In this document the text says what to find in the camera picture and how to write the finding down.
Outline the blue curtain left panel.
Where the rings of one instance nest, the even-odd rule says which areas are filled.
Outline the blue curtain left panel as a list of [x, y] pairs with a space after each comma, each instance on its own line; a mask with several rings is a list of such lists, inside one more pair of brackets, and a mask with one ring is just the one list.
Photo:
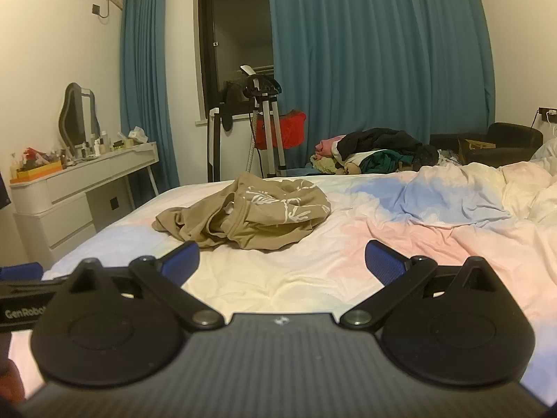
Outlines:
[[166, 0], [124, 0], [120, 53], [121, 125], [140, 127], [157, 144], [160, 191], [179, 186], [167, 98]]

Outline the blue curtain panel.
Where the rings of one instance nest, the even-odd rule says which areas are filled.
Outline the blue curtain panel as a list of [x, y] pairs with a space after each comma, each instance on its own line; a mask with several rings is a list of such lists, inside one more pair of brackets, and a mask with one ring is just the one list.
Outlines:
[[269, 0], [280, 106], [305, 113], [315, 146], [373, 127], [418, 141], [480, 132], [495, 120], [496, 86], [481, 0]]
[[121, 125], [140, 127], [157, 144], [160, 191], [179, 186], [167, 98], [166, 0], [124, 0], [120, 53]]

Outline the wall socket with charger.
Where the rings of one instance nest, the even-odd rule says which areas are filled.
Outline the wall socket with charger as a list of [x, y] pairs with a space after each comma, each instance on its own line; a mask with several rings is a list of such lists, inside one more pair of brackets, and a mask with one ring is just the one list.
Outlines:
[[540, 107], [538, 114], [543, 122], [557, 124], [557, 109]]

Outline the red bag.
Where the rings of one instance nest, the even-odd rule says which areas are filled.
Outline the red bag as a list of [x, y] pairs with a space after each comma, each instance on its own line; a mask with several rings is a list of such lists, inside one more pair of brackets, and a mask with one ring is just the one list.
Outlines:
[[[306, 114], [299, 110], [292, 110], [285, 115], [280, 115], [280, 135], [284, 149], [301, 145], [305, 141]], [[266, 149], [264, 119], [259, 116], [256, 122], [255, 147]]]

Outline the pile of mixed clothes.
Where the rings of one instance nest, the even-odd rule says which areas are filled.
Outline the pile of mixed clothes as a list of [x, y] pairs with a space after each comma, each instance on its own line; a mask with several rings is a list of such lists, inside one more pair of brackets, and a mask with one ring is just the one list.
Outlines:
[[377, 127], [322, 140], [310, 157], [313, 169], [329, 175], [417, 172], [438, 162], [434, 146], [423, 144], [403, 130]]

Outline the wavy frame vanity mirror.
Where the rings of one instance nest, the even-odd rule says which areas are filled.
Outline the wavy frame vanity mirror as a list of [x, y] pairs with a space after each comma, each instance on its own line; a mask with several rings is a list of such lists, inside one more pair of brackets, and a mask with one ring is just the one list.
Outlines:
[[74, 156], [76, 147], [84, 142], [96, 140], [101, 135], [96, 117], [95, 95], [92, 90], [70, 83], [64, 92], [58, 132], [66, 148]]

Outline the blue curtain right panel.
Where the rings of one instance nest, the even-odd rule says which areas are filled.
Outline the blue curtain right panel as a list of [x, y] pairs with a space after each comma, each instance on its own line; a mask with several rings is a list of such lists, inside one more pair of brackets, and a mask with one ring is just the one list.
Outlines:
[[496, 86], [481, 0], [269, 0], [280, 106], [305, 113], [315, 146], [373, 127], [418, 141], [480, 132], [495, 120]]

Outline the tan printed t-shirt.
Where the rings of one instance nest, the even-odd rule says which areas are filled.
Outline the tan printed t-shirt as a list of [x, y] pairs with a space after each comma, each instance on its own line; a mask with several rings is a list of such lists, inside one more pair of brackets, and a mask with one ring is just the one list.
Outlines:
[[276, 251], [309, 236], [330, 213], [326, 194], [309, 180], [266, 180], [244, 173], [188, 208], [164, 210], [152, 227], [202, 249], [230, 243], [244, 250]]

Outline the tissue box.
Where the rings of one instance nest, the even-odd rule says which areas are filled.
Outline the tissue box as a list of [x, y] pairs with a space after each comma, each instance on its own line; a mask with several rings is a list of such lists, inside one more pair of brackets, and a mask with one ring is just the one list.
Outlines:
[[121, 134], [121, 136], [127, 145], [143, 145], [148, 143], [146, 132], [139, 126], [135, 126], [127, 135]]

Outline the orange tray of cosmetics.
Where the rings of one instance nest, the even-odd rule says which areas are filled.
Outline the orange tray of cosmetics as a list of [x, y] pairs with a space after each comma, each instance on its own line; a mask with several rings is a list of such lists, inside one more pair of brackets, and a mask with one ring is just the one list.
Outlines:
[[10, 155], [11, 184], [30, 182], [41, 177], [61, 172], [61, 157], [56, 152], [41, 152], [32, 147], [26, 148], [21, 155]]

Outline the white dressing table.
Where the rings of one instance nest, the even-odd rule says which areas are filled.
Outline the white dressing table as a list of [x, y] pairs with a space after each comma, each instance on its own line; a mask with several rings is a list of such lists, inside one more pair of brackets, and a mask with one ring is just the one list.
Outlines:
[[159, 162], [153, 142], [119, 149], [95, 160], [32, 181], [12, 184], [14, 219], [30, 261], [50, 269], [108, 225], [130, 214], [135, 203], [128, 176]]

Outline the dark window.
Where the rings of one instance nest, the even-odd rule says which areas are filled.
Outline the dark window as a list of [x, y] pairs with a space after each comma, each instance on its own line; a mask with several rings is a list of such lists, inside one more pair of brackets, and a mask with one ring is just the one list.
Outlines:
[[198, 0], [205, 110], [244, 102], [244, 65], [273, 75], [269, 0]]

